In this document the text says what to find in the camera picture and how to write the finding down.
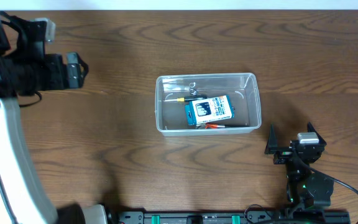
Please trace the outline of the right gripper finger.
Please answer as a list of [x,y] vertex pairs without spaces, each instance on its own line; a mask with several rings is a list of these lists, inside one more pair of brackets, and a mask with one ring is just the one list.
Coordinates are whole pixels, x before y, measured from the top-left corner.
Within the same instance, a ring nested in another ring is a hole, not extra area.
[[278,150],[278,142],[275,135],[274,126],[273,124],[271,124],[264,154],[275,154],[277,150]]
[[311,122],[308,122],[307,124],[307,130],[309,133],[315,133],[319,139],[319,144],[326,146],[326,141],[321,137],[321,135],[315,130],[314,126],[311,124]]

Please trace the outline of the small black-handled claw hammer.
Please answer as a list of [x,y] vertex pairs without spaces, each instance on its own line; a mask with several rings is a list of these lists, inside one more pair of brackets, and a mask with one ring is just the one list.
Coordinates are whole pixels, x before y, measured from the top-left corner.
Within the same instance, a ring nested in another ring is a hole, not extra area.
[[225,128],[246,128],[247,125],[224,124]]

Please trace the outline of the clear plastic storage container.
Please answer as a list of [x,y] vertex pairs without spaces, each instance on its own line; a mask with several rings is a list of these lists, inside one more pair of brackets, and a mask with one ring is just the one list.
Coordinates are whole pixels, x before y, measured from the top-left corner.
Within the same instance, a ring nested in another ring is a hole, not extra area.
[[[199,95],[206,95],[207,98],[227,95],[230,98],[235,116],[231,119],[212,122],[212,124],[247,125],[247,127],[195,129],[197,125],[188,125],[185,105],[189,102],[164,102],[164,100],[192,96],[189,92],[191,82],[196,83]],[[155,87],[155,119],[157,129],[165,137],[250,133],[262,124],[256,77],[253,73],[166,75],[158,77]]]

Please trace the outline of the blue white cardboard box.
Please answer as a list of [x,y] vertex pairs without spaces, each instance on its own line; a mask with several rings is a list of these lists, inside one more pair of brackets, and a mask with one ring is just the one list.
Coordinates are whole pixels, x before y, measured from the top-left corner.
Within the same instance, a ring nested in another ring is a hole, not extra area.
[[222,121],[235,116],[227,95],[192,100],[185,105],[185,114],[190,126]]

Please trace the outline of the red-handled cutting pliers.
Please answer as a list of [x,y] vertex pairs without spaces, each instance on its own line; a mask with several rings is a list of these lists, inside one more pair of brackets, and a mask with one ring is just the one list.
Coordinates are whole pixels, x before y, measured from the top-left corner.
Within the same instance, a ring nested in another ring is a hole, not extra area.
[[197,125],[196,127],[196,129],[219,129],[219,128],[225,128],[225,125],[205,123],[205,124]]

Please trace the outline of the silver combination wrench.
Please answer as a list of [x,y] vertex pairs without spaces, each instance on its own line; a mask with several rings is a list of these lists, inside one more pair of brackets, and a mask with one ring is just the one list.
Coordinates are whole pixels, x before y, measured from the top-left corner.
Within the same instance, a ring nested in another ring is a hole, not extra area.
[[196,83],[195,82],[191,82],[189,84],[189,92],[190,92],[190,95],[192,95],[192,96],[199,95],[198,90],[196,89]]

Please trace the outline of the black yellow screwdriver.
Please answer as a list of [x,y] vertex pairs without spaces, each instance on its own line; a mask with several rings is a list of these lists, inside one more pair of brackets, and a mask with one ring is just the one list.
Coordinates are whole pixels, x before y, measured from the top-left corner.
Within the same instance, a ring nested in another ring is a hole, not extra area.
[[204,100],[204,99],[207,99],[207,96],[206,96],[206,95],[184,96],[184,97],[181,97],[181,98],[167,99],[167,100],[164,100],[164,102],[186,103],[186,102],[190,102],[190,101]]

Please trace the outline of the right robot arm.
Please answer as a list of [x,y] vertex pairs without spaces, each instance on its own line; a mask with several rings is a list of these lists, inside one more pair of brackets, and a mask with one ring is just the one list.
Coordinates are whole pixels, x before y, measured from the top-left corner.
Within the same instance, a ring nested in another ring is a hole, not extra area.
[[286,218],[303,218],[315,210],[322,213],[331,205],[334,181],[311,170],[310,165],[322,155],[326,141],[311,123],[307,132],[298,133],[287,147],[280,147],[273,125],[270,126],[265,154],[273,155],[275,165],[284,165],[287,172],[287,198],[290,207],[284,209]]

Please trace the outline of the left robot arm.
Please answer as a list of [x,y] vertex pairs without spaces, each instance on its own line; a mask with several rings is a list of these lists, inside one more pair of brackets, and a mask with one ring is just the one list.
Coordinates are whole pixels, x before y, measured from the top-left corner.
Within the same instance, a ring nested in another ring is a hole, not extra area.
[[19,96],[79,89],[89,72],[76,52],[46,54],[55,38],[47,18],[25,20],[0,11],[0,223],[107,223],[103,205],[55,207],[25,141]]

